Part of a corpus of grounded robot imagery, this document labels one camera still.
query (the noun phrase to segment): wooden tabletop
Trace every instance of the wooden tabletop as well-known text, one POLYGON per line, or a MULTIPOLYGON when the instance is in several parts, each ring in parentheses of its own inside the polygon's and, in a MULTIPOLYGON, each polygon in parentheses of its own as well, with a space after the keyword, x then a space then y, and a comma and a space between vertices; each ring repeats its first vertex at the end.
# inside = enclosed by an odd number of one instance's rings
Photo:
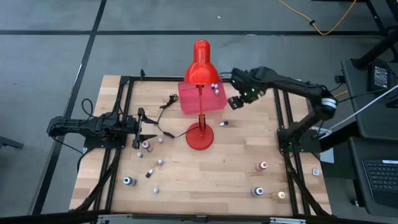
MULTIPOLYGON (((104 76, 96 102, 96 116, 112 110, 119 80, 120 76, 104 76)), ((237 95, 230 84, 225 83, 224 87, 227 97, 237 95)), ((159 106, 168 102, 171 93, 178 94, 177 82, 134 82, 129 114, 136 115, 137 109, 143 107, 149 118, 157 119, 161 112, 159 106)), ((153 151, 149 153, 142 146, 139 150, 133 149, 133 135, 129 135, 121 153, 111 211, 292 215, 284 160, 278 152, 278 121, 274 100, 274 92, 269 90, 260 100, 245 105, 244 108, 233 111, 227 105, 224 110, 206 112, 206 123, 211 126, 215 136, 213 144, 204 151, 191 149, 185 136, 171 139, 163 136, 153 124, 143 125, 143 134, 158 134, 164 142, 159 143, 158 138, 150 139, 153 151), (225 120, 229 121, 229 125, 220 127, 218 124, 225 120), (137 152, 143 153, 143 157, 137 157, 137 152), (159 159, 164 161, 161 166, 157 164, 159 159), (266 161, 268 168, 256 172, 255 165, 261 161, 266 161), (152 168, 154 173, 146 178, 145 174, 152 168), (127 176, 137 179, 136 186, 123 184, 123 178, 127 176), (264 195, 253 197, 250 191, 255 187, 262 187, 264 195), (158 188, 159 193, 155 194, 154 188, 158 188), (271 199, 270 194, 278 191, 284 191, 287 198, 281 201, 271 199)), ((291 95, 290 102, 295 120, 308 114, 304 98, 291 95)), ((197 121, 197 114, 182 113, 178 101, 164 111, 160 127, 176 136, 197 121)), ((300 155, 306 186, 330 213, 320 163, 311 154, 300 155), (319 176, 312 175, 313 168, 319 169, 319 176)), ((82 160, 70 208, 79 206, 96 185, 103 156, 104 149, 95 149, 82 160)), ((104 207, 107 191, 106 185, 100 208, 104 207)), ((296 195, 302 212, 298 187, 296 195)))

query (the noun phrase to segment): black desk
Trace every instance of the black desk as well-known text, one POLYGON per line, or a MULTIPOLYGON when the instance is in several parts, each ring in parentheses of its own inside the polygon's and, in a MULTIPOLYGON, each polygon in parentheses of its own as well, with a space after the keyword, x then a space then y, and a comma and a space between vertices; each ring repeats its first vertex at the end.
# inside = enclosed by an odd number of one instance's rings
POLYGON ((366 211, 371 215, 398 217, 398 209, 380 205, 373 201, 362 165, 362 160, 368 159, 398 160, 398 143, 352 137, 348 139, 348 144, 357 177, 356 181, 358 182, 358 189, 356 188, 356 191, 359 204, 363 203, 366 211))
MULTIPOLYGON (((388 65, 398 74, 398 64, 388 65)), ((368 92, 368 70, 358 70, 350 60, 342 61, 341 66, 350 96, 368 92)), ((368 94, 352 99, 354 111, 358 111, 375 98, 375 94, 368 94)), ((362 137, 398 141, 398 109, 387 108, 386 103, 389 101, 391 100, 382 98, 356 115, 356 124, 362 137)))

